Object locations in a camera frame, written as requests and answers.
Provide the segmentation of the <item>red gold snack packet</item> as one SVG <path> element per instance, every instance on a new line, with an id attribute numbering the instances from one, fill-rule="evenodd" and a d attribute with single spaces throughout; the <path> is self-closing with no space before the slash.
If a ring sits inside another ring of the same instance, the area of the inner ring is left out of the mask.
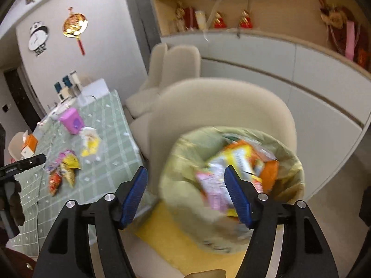
<path id="1" fill-rule="evenodd" d="M 62 177 L 60 176 L 60 174 L 58 174 L 57 171 L 51 172 L 51 174 L 49 175 L 49 192 L 52 196 L 57 193 L 61 184 Z"/>

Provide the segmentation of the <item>gold patterned snack packet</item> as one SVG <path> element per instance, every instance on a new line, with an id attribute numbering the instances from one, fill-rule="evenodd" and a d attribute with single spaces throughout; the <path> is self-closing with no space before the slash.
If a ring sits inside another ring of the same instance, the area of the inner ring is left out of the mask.
<path id="1" fill-rule="evenodd" d="M 65 178 L 71 188 L 75 186 L 75 172 L 73 168 L 68 167 L 65 163 L 60 165 L 60 173 Z"/>

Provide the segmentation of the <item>purple yellow snack packet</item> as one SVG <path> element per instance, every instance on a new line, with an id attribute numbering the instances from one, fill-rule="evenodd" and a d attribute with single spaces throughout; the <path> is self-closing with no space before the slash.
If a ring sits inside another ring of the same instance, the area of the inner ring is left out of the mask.
<path id="1" fill-rule="evenodd" d="M 75 152 L 73 150 L 66 149 L 60 152 L 58 157 L 46 166 L 46 173 L 50 174 L 61 164 L 66 164 L 70 169 L 80 169 L 79 159 L 77 158 Z"/>

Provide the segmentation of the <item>orange snack wrapper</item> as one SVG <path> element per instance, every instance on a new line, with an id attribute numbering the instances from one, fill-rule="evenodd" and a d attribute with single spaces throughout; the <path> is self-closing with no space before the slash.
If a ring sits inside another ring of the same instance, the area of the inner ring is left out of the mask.
<path id="1" fill-rule="evenodd" d="M 277 160 L 267 161 L 261 171 L 260 179 L 262 180 L 263 192 L 269 194 L 277 179 L 279 162 Z"/>

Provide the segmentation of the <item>yellow trash bag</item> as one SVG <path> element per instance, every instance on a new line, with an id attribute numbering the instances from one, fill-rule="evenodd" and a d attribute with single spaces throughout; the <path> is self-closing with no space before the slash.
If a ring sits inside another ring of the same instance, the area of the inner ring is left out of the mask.
<path id="1" fill-rule="evenodd" d="M 173 219 L 203 249 L 215 253 L 245 250 L 252 230 L 226 209 L 215 210 L 206 201 L 205 189 L 196 180 L 200 169 L 222 149 L 237 140 L 253 141 L 273 153 L 278 175 L 269 197 L 294 203 L 305 189 L 304 169 L 299 158 L 283 143 L 261 131 L 241 127 L 202 127 L 183 134 L 170 150 L 160 177 L 160 195 Z"/>

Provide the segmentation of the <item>pink wrapper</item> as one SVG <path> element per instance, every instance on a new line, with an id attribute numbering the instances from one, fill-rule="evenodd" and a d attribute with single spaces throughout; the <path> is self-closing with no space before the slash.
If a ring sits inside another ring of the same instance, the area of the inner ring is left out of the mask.
<path id="1" fill-rule="evenodd" d="M 206 195 L 208 205 L 213 210 L 226 213 L 233 209 L 233 202 L 224 182 L 223 173 L 213 170 L 201 170 L 195 174 L 201 185 L 202 192 Z"/>

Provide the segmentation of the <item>orange white tissue box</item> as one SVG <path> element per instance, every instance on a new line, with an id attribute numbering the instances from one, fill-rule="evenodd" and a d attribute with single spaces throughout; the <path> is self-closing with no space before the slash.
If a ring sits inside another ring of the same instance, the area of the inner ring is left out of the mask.
<path id="1" fill-rule="evenodd" d="M 23 134 L 23 147 L 21 150 L 21 156 L 24 159 L 32 157 L 35 154 L 37 144 L 37 138 L 34 137 L 33 134 L 29 134 L 28 131 L 26 131 Z"/>

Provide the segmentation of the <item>yellow cushion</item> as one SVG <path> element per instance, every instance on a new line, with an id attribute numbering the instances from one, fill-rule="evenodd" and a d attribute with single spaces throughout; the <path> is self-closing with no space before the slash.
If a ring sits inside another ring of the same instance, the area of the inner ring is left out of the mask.
<path id="1" fill-rule="evenodd" d="M 221 269 L 227 277 L 235 277 L 245 255 L 202 249 L 181 231 L 163 202 L 154 207 L 135 234 L 182 274 Z"/>

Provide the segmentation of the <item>pink tin box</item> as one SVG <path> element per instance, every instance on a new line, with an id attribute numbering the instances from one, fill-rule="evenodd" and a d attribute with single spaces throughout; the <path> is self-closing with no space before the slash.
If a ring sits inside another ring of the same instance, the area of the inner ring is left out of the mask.
<path id="1" fill-rule="evenodd" d="M 72 135 L 77 135 L 80 130 L 85 126 L 82 117 L 78 110 L 74 107 L 68 108 L 63 112 L 58 120 L 64 125 L 64 127 Z"/>

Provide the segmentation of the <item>green checkered tablecloth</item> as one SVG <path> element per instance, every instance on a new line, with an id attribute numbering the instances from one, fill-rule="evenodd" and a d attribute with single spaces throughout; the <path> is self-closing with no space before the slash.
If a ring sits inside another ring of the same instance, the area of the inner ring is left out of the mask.
<path id="1" fill-rule="evenodd" d="M 86 161 L 81 156 L 81 137 L 71 135 L 60 122 L 54 122 L 36 149 L 37 153 L 45 154 L 47 162 L 16 176 L 22 189 L 20 197 L 25 223 L 9 245 L 29 257 L 38 256 L 51 226 L 67 201 L 74 199 L 83 205 L 98 200 L 106 193 L 115 192 L 142 165 L 117 91 L 113 90 L 80 108 L 79 113 L 86 126 L 95 128 L 102 140 L 99 157 Z M 76 173 L 74 187 L 63 181 L 57 193 L 51 195 L 46 169 L 67 149 L 76 153 L 81 169 Z"/>

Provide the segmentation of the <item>white yellow toy chair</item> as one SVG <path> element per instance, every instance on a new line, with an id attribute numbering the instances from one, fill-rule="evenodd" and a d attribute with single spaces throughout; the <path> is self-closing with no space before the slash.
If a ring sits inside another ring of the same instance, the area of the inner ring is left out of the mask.
<path id="1" fill-rule="evenodd" d="M 83 158 L 84 162 L 90 164 L 99 159 L 101 138 L 97 130 L 93 127 L 83 127 L 79 135 L 82 139 L 80 156 Z"/>

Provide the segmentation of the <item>white thermos bottle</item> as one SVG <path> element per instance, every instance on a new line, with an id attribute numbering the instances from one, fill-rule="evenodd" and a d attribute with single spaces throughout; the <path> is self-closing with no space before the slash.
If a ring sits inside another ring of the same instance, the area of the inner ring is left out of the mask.
<path id="1" fill-rule="evenodd" d="M 79 77 L 78 77 L 77 72 L 76 72 L 76 71 L 71 72 L 71 73 L 70 73 L 70 77 L 71 77 L 71 79 L 72 79 L 72 81 L 73 81 L 73 85 L 75 86 L 75 88 L 76 88 L 79 92 L 81 92 L 81 90 L 82 90 L 82 85 L 81 85 L 81 82 L 80 82 L 80 80 L 79 80 Z"/>

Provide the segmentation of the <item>beige chair near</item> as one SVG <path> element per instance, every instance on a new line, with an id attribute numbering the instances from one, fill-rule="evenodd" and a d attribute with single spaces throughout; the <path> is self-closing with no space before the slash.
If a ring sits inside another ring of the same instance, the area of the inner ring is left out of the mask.
<path id="1" fill-rule="evenodd" d="M 264 132 L 297 150 L 294 119 L 271 91 L 232 79 L 187 79 L 166 88 L 153 109 L 130 123 L 149 167 L 148 191 L 160 196 L 160 176 L 181 135 L 202 127 L 241 127 Z"/>

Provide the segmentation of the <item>beige chair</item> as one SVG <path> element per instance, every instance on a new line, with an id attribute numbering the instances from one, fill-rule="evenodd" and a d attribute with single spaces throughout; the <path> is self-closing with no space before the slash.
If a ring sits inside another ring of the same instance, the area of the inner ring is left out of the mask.
<path id="1" fill-rule="evenodd" d="M 125 107 L 132 118 L 143 116 L 153 109 L 160 94 L 166 88 L 185 79 L 198 78 L 200 74 L 201 54 L 197 47 L 192 45 L 168 46 L 163 60 L 160 85 L 136 92 L 125 100 Z"/>
<path id="2" fill-rule="evenodd" d="M 166 88 L 153 109 L 130 123 L 149 167 L 148 191 L 160 196 L 160 176 L 181 135 L 202 127 L 241 127 L 264 132 L 297 150 L 294 119 L 271 91 L 232 79 L 187 79 Z"/>
<path id="3" fill-rule="evenodd" d="M 141 85 L 139 91 L 155 88 L 160 85 L 162 79 L 163 60 L 168 51 L 166 43 L 159 43 L 154 46 L 150 55 L 148 77 Z"/>

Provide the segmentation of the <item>beige chair far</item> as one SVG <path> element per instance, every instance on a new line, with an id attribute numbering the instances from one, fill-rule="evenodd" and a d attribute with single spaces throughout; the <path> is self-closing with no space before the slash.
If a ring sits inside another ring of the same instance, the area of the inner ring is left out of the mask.
<path id="1" fill-rule="evenodd" d="M 159 43 L 154 46 L 150 55 L 148 77 L 141 85 L 139 91 L 155 88 L 160 85 L 162 79 L 163 60 L 168 51 L 166 43 Z"/>

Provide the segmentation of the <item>beige chair middle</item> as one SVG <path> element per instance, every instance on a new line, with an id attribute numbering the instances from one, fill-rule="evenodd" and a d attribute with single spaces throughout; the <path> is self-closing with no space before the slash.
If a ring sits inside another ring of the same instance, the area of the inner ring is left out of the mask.
<path id="1" fill-rule="evenodd" d="M 192 45 L 168 46 L 163 60 L 160 85 L 136 92 L 125 100 L 125 107 L 132 118 L 143 116 L 153 109 L 160 94 L 166 88 L 185 79 L 198 78 L 200 74 L 201 54 L 197 47 Z"/>

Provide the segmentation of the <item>wooden shelf cabinet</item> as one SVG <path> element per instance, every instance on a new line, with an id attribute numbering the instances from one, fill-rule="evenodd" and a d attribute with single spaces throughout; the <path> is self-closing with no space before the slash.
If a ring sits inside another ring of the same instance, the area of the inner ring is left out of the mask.
<path id="1" fill-rule="evenodd" d="M 318 0 L 151 0 L 161 39 L 193 44 L 206 77 L 230 77 L 269 89 L 289 107 L 307 198 L 333 178 L 370 126 L 370 73 L 328 40 Z M 367 32 L 370 19 L 357 0 L 326 0 L 348 8 Z M 252 29 L 239 28 L 247 10 Z M 206 13 L 199 30 L 196 11 Z M 214 29 L 216 12 L 225 29 Z"/>

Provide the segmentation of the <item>flower bouquet red bag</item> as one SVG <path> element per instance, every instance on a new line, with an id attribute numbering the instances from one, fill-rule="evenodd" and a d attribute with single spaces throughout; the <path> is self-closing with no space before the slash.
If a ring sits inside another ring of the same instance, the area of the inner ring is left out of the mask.
<path id="1" fill-rule="evenodd" d="M 330 6 L 326 0 L 320 3 L 320 17 L 326 25 L 331 46 L 345 58 L 368 70 L 370 65 L 369 37 L 366 27 L 357 21 L 344 6 Z"/>

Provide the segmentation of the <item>red figurine right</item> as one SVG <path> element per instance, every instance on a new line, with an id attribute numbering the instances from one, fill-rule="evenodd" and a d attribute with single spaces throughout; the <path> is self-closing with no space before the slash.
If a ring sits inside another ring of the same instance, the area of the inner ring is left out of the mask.
<path id="1" fill-rule="evenodd" d="M 241 12 L 241 19 L 238 25 L 239 28 L 244 28 L 244 29 L 252 29 L 253 24 L 250 18 L 250 15 L 247 10 L 243 10 Z"/>

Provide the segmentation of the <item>red figurine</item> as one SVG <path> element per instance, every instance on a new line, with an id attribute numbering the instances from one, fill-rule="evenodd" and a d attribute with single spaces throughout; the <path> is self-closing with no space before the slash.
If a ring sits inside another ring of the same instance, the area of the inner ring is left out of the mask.
<path id="1" fill-rule="evenodd" d="M 252 29 L 253 24 L 250 18 L 250 15 L 247 10 L 243 10 L 241 12 L 241 19 L 238 25 L 239 28 L 244 28 L 244 29 Z"/>
<path id="2" fill-rule="evenodd" d="M 213 21 L 213 28 L 214 29 L 225 29 L 227 28 L 226 23 L 224 22 L 223 15 L 220 12 L 216 12 L 214 21 Z"/>

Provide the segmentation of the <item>cream cup on shelf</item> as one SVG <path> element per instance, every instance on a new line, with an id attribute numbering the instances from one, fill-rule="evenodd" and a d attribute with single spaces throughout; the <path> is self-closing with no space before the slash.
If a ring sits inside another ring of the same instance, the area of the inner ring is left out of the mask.
<path id="1" fill-rule="evenodd" d="M 195 19 L 198 24 L 199 30 L 205 30 L 207 28 L 206 13 L 204 11 L 196 11 Z"/>

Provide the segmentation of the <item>red figurine left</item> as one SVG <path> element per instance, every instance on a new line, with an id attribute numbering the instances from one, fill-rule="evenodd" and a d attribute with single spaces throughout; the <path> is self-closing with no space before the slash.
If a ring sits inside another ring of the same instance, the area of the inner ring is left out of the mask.
<path id="1" fill-rule="evenodd" d="M 227 28 L 226 23 L 224 22 L 223 15 L 220 12 L 216 12 L 214 21 L 213 21 L 213 28 L 214 29 L 225 29 Z"/>

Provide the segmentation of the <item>panda wall clock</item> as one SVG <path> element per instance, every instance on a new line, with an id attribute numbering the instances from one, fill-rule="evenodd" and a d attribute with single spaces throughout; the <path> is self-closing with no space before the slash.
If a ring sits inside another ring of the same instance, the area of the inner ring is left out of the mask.
<path id="1" fill-rule="evenodd" d="M 46 49 L 49 29 L 41 21 L 34 22 L 29 29 L 28 49 L 39 57 Z"/>

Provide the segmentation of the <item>red gold wall ornament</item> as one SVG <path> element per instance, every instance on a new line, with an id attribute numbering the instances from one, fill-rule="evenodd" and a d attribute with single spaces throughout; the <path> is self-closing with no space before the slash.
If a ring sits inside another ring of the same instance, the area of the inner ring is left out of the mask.
<path id="1" fill-rule="evenodd" d="M 73 7 L 69 7 L 69 15 L 63 23 L 62 33 L 67 38 L 76 39 L 82 56 L 86 53 L 80 37 L 86 31 L 87 26 L 87 18 L 82 13 L 75 13 Z"/>

